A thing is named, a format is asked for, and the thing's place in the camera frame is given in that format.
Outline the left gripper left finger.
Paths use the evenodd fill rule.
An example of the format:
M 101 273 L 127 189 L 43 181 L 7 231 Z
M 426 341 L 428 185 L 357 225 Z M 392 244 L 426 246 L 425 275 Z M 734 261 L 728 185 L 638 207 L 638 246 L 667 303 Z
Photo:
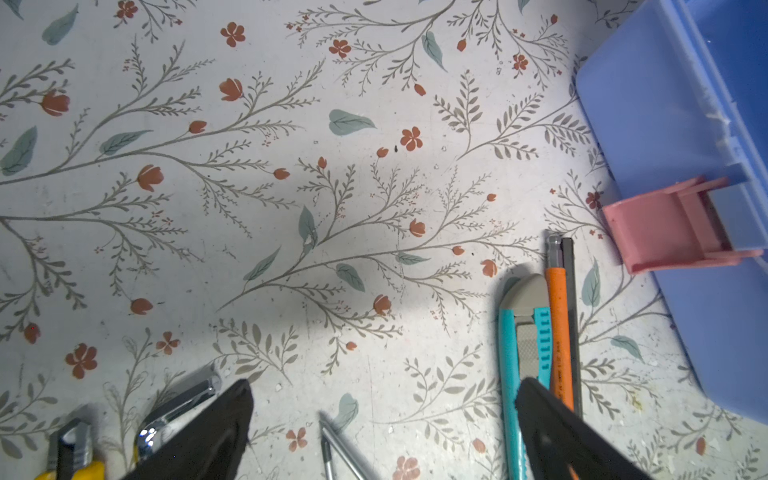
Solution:
M 254 409 L 248 381 L 238 380 L 184 419 L 181 430 L 128 479 L 234 479 Z

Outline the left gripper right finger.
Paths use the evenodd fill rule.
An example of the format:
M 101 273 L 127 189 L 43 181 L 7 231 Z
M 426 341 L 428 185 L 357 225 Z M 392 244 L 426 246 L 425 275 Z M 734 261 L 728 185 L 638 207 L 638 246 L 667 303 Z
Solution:
M 536 379 L 522 381 L 515 400 L 525 452 L 535 479 L 647 479 Z

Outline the orange pencil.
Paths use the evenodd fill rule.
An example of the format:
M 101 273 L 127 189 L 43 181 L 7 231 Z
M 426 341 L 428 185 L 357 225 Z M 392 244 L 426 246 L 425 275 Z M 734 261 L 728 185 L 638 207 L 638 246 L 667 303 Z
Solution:
M 550 234 L 546 240 L 546 247 L 546 281 L 553 340 L 551 391 L 566 407 L 573 411 L 575 402 L 571 363 L 567 276 L 562 258 L 561 237 L 557 234 Z

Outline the teal utility knife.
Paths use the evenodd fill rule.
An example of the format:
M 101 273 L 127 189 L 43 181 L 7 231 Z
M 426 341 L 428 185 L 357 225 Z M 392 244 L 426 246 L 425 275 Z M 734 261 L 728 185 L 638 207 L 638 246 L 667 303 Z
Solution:
M 504 295 L 498 309 L 497 349 L 508 477 L 525 479 L 527 457 L 515 400 L 524 379 L 549 386 L 552 372 L 549 294 L 542 275 L 518 281 Z

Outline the yellow black utility knife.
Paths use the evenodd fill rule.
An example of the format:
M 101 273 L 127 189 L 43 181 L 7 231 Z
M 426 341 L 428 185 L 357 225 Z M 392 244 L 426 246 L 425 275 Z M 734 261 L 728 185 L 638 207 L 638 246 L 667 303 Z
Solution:
M 36 480 L 104 480 L 105 464 L 94 456 L 91 424 L 75 418 L 49 437 L 47 465 Z

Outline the black yellow screwdriver long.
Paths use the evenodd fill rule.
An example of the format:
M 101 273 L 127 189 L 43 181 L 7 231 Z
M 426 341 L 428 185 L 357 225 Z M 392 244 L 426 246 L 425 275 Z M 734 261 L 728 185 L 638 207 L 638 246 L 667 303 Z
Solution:
M 339 434 L 334 430 L 331 423 L 323 414 L 320 414 L 318 424 L 321 437 L 325 436 L 331 445 L 332 458 L 333 452 L 335 452 L 357 479 L 369 479 L 370 476 L 363 466 L 363 463 L 357 459 L 353 452 L 344 444 Z

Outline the white blue tool box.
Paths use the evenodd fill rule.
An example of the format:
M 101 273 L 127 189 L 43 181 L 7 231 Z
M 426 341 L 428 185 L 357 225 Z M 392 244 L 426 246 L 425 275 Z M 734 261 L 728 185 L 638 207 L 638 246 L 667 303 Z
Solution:
M 654 274 L 704 393 L 765 422 L 766 3 L 645 1 L 576 87 L 624 265 Z

